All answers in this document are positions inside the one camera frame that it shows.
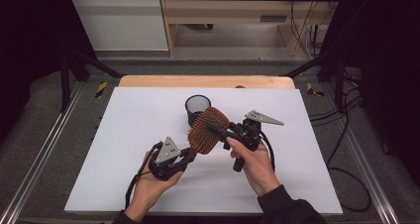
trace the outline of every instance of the black cup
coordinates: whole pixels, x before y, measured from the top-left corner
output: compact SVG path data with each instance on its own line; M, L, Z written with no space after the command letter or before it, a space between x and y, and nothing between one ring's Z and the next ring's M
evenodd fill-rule
M185 102L189 126L192 127L198 116L200 116L200 114L210 106L210 99L206 96L197 94L189 97Z

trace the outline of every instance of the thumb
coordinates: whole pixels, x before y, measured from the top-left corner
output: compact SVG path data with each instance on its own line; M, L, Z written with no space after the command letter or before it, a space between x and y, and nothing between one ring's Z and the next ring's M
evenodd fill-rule
M251 151L248 150L242 143L240 143L238 140L227 138L226 141L231 146L232 150L239 155L241 158L243 158L245 161L250 159L253 155L251 154Z

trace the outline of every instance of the black sleeve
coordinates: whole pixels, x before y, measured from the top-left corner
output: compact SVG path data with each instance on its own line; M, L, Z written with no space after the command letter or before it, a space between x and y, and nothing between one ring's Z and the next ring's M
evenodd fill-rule
M326 224L324 218L303 199L293 200L283 185L258 198L263 212L262 223Z
M130 219L124 211L120 211L112 224L139 224Z

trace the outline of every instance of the yellow and black tape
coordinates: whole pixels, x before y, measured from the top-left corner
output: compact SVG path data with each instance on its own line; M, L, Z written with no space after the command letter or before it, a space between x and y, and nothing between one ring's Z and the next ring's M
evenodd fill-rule
M102 93L105 90L107 82L101 82L101 84L99 84L98 90L96 91L96 95L95 98L100 98L102 96Z
M312 84L311 83L308 83L308 94L309 95L316 95L316 96L319 96L319 97L324 96L324 93L323 92L316 92L316 91L314 91L314 89L312 88Z

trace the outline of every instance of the hand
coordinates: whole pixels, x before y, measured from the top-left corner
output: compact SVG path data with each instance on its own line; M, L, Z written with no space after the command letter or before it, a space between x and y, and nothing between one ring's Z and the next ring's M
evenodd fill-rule
M232 148L232 158L243 158L245 160L244 172L250 186L258 196L272 191L280 186L269 160L268 151L263 142L252 152L235 139L227 139Z
M149 161L150 160L148 160L143 173L149 172ZM160 196L167 189L177 184L182 174L183 171L179 171L168 181L159 180L150 172L141 175L136 183L133 199L125 211L126 215L133 221L140 223L149 209L157 203Z

